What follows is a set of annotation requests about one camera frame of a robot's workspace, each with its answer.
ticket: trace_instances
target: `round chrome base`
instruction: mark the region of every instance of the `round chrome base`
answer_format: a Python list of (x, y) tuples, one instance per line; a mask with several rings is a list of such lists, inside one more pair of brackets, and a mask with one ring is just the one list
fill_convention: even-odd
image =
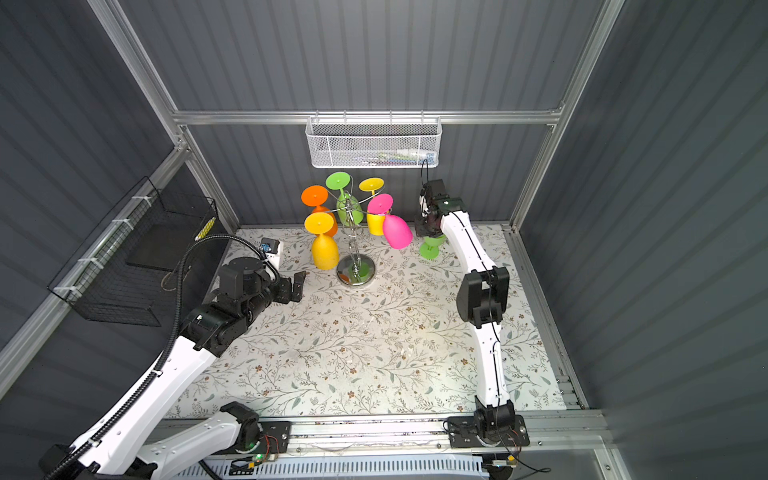
[(355, 268), (352, 255), (347, 255), (339, 261), (336, 275), (342, 283), (351, 286), (361, 286), (373, 279), (373, 276), (376, 274), (376, 264), (373, 262), (373, 259), (362, 253), (358, 258), (360, 258), (360, 264), (357, 268)]

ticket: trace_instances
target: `black wire basket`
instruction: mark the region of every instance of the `black wire basket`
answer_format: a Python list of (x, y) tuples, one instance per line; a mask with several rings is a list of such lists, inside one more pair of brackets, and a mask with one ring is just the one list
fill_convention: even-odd
[[(195, 237), (217, 223), (211, 222), (217, 217), (216, 204), (207, 197), (153, 190), (146, 197), (133, 197), (136, 200), (139, 203), (124, 219), (112, 220), (109, 234), (95, 249), (71, 259), (68, 265), (76, 266), (74, 273), (62, 268), (48, 285), (87, 320), (160, 326), (161, 319), (172, 318), (178, 263)], [(200, 277), (195, 266), (195, 258), (190, 258), (181, 273), (184, 296), (187, 278)], [(197, 288), (204, 295), (210, 278), (194, 279), (205, 283)]]

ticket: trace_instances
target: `robotic arm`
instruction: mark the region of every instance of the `robotic arm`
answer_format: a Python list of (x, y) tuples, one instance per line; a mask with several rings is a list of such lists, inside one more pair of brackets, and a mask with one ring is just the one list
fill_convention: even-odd
[(475, 395), (475, 429), (478, 437), (497, 442), (515, 431), (515, 407), (509, 398), (502, 363), (501, 322), (507, 309), (509, 272), (496, 266), (472, 230), (460, 198), (445, 192), (442, 180), (423, 185), (421, 213), (416, 218), (420, 237), (445, 235), (465, 272), (456, 306), (462, 320), (472, 324), (478, 387)]
[[(156, 445), (144, 442), (174, 401), (248, 330), (264, 309), (272, 302), (301, 300), (306, 273), (297, 273), (293, 284), (277, 273), (282, 248), (277, 240), (264, 238), (261, 248), (256, 248), (260, 258), (240, 257), (222, 266), (215, 300), (192, 310), (182, 322), (164, 364), (156, 370), (158, 362), (154, 363), (104, 417), (70, 446), (55, 445), (48, 450), (40, 461), (48, 474), (46, 478), (161, 480), (232, 446), (243, 454), (263, 451), (266, 439), (258, 414), (237, 402)], [(142, 383), (152, 376), (149, 386), (142, 389)], [(112, 427), (97, 435), (109, 422)], [(73, 459), (72, 452), (84, 445), (84, 452)]]

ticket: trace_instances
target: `floral tablecloth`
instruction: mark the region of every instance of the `floral tablecloth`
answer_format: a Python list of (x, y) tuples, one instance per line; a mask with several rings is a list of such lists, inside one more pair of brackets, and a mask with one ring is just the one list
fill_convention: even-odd
[[(517, 410), (564, 409), (502, 229), (475, 227), (483, 247), (510, 271), (502, 332), (505, 378)], [(362, 236), (376, 278), (361, 290), (314, 267), (314, 235), (303, 229), (249, 229), (238, 235), (283, 242), (286, 275), (310, 272), (301, 303), (273, 304), (178, 399), (167, 417), (211, 415), (238, 400), (264, 416), (474, 411), (475, 357), (469, 324), (456, 311), (463, 278), (453, 249), (419, 255), (415, 237), (394, 250)], [(346, 240), (336, 235), (339, 248)], [(226, 261), (250, 255), (233, 243)]]

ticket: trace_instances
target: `white mesh basket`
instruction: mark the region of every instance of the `white mesh basket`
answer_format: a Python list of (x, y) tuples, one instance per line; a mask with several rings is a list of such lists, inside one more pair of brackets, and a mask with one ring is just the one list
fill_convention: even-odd
[(317, 168), (437, 167), (440, 119), (419, 123), (306, 122), (306, 140)]

